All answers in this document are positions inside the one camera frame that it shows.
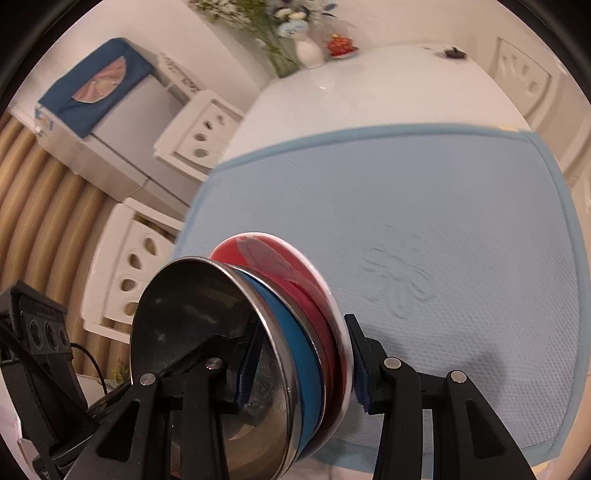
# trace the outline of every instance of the blue bowl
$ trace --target blue bowl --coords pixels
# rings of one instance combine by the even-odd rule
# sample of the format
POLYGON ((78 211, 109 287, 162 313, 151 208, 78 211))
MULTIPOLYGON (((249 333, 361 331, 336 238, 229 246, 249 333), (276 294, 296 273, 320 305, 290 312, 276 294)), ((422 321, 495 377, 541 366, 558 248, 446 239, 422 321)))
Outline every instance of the blue bowl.
POLYGON ((299 456, 316 431, 322 409, 322 377, 318 361, 299 322, 281 300, 258 280, 239 270, 235 271, 265 300, 280 324, 291 349, 300 385, 302 427, 297 452, 299 456))

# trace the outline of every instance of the white chair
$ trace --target white chair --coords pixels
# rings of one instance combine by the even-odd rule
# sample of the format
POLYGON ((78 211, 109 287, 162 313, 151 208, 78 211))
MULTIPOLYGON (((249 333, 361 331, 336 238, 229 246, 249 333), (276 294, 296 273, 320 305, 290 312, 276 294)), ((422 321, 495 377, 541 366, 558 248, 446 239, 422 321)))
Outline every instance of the white chair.
POLYGON ((142 292, 171 258, 173 243, 143 219, 175 236, 183 227, 182 222, 134 199, 113 208, 82 297, 81 314, 88 332, 129 343, 129 333, 105 325, 103 319, 131 325, 142 292))
POLYGON ((192 180, 205 181, 244 113, 211 90, 194 95, 154 143, 154 156, 192 180))

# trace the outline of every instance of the white table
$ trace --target white table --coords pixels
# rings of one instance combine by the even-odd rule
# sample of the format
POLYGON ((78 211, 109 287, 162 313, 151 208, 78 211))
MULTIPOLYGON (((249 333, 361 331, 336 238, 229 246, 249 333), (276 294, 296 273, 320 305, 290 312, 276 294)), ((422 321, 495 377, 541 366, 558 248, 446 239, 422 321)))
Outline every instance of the white table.
POLYGON ((309 135, 388 124, 461 123, 530 131, 501 88, 447 46, 361 51, 270 84, 241 122, 220 163, 309 135))

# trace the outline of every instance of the stacked bowls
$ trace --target stacked bowls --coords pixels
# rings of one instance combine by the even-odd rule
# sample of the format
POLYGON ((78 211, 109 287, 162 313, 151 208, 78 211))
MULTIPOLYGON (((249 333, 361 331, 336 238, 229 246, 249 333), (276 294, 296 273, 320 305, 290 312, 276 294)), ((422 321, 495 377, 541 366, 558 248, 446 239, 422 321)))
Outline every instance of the stacked bowls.
MULTIPOLYGON (((231 480, 275 480, 322 447, 349 405, 353 355, 326 282, 294 247, 263 233, 222 242, 209 259, 175 260, 150 282, 134 317, 132 380, 159 372, 212 333, 240 332, 248 305, 266 338, 249 401, 223 415, 231 480)), ((171 446, 179 465, 181 418, 171 446)))

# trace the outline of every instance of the light blue towel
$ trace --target light blue towel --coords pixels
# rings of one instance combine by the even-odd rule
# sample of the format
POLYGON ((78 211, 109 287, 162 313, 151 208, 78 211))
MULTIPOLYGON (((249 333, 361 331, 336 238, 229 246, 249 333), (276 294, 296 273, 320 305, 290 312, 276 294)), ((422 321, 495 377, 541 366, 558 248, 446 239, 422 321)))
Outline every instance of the light blue towel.
MULTIPOLYGON (((390 355, 464 370, 530 464, 560 453, 587 374, 591 295, 569 191, 535 134, 388 126, 248 154, 212 172, 176 256, 248 231, 300 249, 390 355)), ((381 420, 352 402, 317 457, 372 471, 381 420)))

